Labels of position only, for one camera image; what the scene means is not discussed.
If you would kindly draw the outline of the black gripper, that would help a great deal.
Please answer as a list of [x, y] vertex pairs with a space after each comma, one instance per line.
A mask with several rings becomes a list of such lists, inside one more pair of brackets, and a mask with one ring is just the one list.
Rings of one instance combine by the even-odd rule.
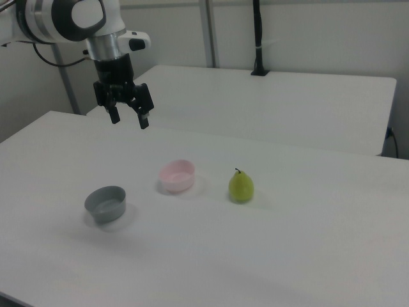
[[96, 102], [108, 112], [112, 124], [120, 121], [116, 100], [130, 100], [127, 104], [136, 113], [141, 129], [149, 126], [148, 117], [154, 104], [148, 85], [134, 85], [134, 71], [130, 56], [109, 61], [94, 61], [99, 80], [93, 83]]

